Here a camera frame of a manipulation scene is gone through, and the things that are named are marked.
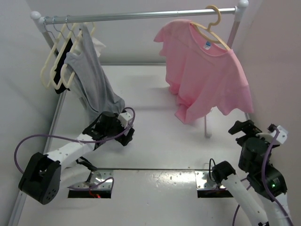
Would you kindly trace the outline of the pink t shirt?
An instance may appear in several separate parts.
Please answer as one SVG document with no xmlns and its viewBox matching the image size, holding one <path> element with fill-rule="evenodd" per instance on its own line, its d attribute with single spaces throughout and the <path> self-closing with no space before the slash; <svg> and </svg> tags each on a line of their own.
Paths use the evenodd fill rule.
<svg viewBox="0 0 301 226">
<path fill-rule="evenodd" d="M 154 41 L 163 44 L 159 54 L 166 58 L 166 82 L 182 123 L 191 124 L 214 107 L 223 115 L 234 109 L 253 112 L 249 84 L 233 50 L 207 41 L 187 19 L 167 23 Z"/>
</svg>

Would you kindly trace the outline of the beige plastic hanger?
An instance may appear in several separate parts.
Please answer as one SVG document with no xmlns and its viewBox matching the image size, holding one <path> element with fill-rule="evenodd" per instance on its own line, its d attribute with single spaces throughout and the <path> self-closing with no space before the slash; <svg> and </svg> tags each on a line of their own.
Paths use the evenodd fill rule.
<svg viewBox="0 0 301 226">
<path fill-rule="evenodd" d="M 210 22 L 207 27 L 198 24 L 196 22 L 190 22 L 190 25 L 199 33 L 203 38 L 205 38 L 210 43 L 220 44 L 225 50 L 231 50 L 231 48 L 224 42 L 217 34 L 215 34 L 211 28 L 217 26 L 221 22 L 221 12 L 215 5 L 209 5 L 206 9 L 212 9 L 217 14 L 217 20 L 215 22 Z"/>
</svg>

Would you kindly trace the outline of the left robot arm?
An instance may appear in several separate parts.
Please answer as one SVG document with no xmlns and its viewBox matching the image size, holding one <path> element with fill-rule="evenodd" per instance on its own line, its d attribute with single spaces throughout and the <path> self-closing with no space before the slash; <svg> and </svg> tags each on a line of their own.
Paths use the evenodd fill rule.
<svg viewBox="0 0 301 226">
<path fill-rule="evenodd" d="M 135 111 L 125 108 L 121 113 L 102 112 L 76 138 L 46 154 L 35 153 L 29 160 L 18 184 L 20 191 L 45 205 L 59 192 L 61 174 L 83 155 L 95 151 L 108 141 L 116 140 L 127 146 L 135 132 Z"/>
</svg>

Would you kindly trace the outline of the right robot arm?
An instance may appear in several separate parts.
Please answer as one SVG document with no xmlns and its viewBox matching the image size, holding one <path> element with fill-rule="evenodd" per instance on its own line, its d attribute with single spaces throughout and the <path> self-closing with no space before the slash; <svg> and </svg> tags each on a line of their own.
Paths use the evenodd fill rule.
<svg viewBox="0 0 301 226">
<path fill-rule="evenodd" d="M 287 186 L 282 173 L 270 163 L 272 149 L 284 144 L 288 132 L 280 125 L 271 124 L 268 132 L 261 131 L 252 120 L 236 121 L 228 131 L 242 148 L 238 167 L 244 171 L 249 186 L 262 202 L 260 206 L 244 187 L 232 165 L 223 161 L 210 166 L 210 178 L 235 198 L 240 209 L 253 226 L 291 226 L 287 202 Z"/>
</svg>

